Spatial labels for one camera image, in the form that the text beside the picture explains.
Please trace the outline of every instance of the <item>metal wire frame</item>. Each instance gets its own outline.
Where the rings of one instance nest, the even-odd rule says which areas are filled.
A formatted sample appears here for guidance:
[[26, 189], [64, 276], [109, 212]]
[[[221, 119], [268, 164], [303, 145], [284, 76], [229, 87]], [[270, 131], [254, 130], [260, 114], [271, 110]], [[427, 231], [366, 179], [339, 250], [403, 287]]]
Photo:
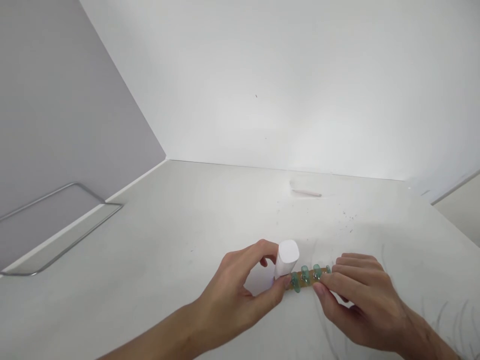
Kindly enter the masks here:
[[88, 194], [90, 194], [91, 196], [93, 196], [95, 199], [97, 199], [101, 205], [113, 205], [113, 206], [116, 206], [117, 208], [111, 212], [107, 217], [105, 217], [102, 221], [100, 221], [99, 223], [97, 223], [94, 227], [92, 227], [90, 230], [88, 230], [85, 234], [83, 234], [81, 237], [79, 237], [77, 240], [75, 240], [73, 243], [71, 243], [68, 247], [66, 247], [65, 249], [63, 249], [58, 255], [56, 255], [53, 259], [51, 259], [49, 262], [47, 262], [45, 265], [43, 265], [41, 268], [39, 268], [38, 270], [34, 271], [34, 272], [8, 272], [8, 271], [0, 271], [0, 275], [3, 275], [3, 276], [15, 276], [15, 277], [27, 277], [27, 276], [33, 276], [33, 275], [36, 275], [36, 274], [39, 274], [41, 273], [42, 271], [44, 271], [45, 269], [47, 269], [50, 265], [52, 265], [54, 262], [56, 262], [58, 259], [60, 259], [63, 255], [65, 255], [71, 248], [73, 248], [75, 245], [77, 245], [79, 242], [81, 242], [83, 239], [85, 239], [88, 235], [90, 235], [96, 228], [98, 228], [100, 225], [102, 225], [104, 222], [106, 222], [108, 219], [110, 219], [116, 212], [118, 212], [121, 208], [124, 207], [124, 204], [121, 204], [121, 203], [116, 203], [116, 202], [106, 202], [105, 199], [103, 199], [102, 197], [100, 197], [98, 194], [96, 194], [95, 192], [93, 192], [92, 190], [90, 190], [88, 187], [86, 187], [85, 185], [83, 185], [81, 182], [78, 182], [78, 181], [75, 181], [75, 182], [71, 182], [71, 183], [68, 183], [52, 192], [49, 192], [48, 194], [45, 194], [44, 196], [42, 197], [39, 197], [38, 199], [32, 201], [32, 202], [29, 202], [28, 204], [26, 205], [23, 205], [21, 207], [19, 207], [18, 209], [15, 209], [11, 212], [9, 212], [8, 214], [5, 214], [3, 216], [0, 217], [0, 222], [12, 217], [13, 215], [15, 214], [18, 214], [19, 212], [41, 202], [42, 200], [45, 200], [69, 187], [72, 187], [72, 186], [77, 186], [79, 188], [81, 188], [82, 190], [84, 190], [85, 192], [87, 192]]

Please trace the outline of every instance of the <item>white plastic cap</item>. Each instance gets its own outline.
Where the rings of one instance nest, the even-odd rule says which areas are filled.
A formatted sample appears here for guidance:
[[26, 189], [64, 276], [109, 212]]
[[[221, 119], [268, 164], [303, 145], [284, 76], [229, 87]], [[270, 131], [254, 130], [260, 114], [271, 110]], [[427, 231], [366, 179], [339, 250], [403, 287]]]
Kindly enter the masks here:
[[300, 257], [299, 247], [294, 240], [285, 240], [278, 245], [275, 264], [275, 279], [290, 274]]

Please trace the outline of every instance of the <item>fingernail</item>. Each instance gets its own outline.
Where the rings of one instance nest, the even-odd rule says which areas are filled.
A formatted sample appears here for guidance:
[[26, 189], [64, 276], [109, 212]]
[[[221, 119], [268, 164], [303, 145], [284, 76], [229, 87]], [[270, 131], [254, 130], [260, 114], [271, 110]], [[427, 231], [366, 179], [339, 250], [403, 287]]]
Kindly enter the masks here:
[[287, 290], [290, 287], [290, 282], [292, 281], [292, 277], [290, 275], [286, 275], [283, 278], [283, 284], [285, 285], [285, 290]]
[[316, 294], [318, 296], [325, 295], [325, 286], [322, 285], [321, 283], [315, 283], [313, 284], [313, 290], [315, 290]]

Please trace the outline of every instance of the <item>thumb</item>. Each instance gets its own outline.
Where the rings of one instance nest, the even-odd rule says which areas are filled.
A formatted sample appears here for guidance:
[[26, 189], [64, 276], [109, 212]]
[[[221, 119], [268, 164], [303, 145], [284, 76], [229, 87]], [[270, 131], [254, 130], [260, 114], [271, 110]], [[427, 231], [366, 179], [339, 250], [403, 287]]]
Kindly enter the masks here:
[[251, 302], [252, 321], [256, 324], [261, 318], [268, 314], [274, 307], [282, 301], [290, 285], [292, 277], [290, 275], [279, 277], [273, 282], [268, 290], [265, 290]]
[[359, 335], [359, 314], [339, 304], [335, 296], [321, 282], [314, 283], [313, 290], [320, 300], [326, 318], [351, 340], [356, 338]]

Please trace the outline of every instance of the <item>white table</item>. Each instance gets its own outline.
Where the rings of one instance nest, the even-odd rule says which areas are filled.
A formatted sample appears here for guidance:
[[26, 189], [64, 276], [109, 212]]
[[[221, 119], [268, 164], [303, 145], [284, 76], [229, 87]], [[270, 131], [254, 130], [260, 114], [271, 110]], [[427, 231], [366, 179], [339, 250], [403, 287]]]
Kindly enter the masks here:
[[[322, 197], [292, 194], [290, 180]], [[261, 238], [295, 239], [296, 271], [376, 256], [444, 339], [480, 353], [480, 248], [402, 182], [167, 161], [115, 200], [125, 207], [45, 272], [0, 279], [0, 358], [94, 359], [193, 301], [226, 252]], [[272, 271], [257, 266], [247, 286]], [[307, 288], [201, 358], [388, 356], [347, 341]]]

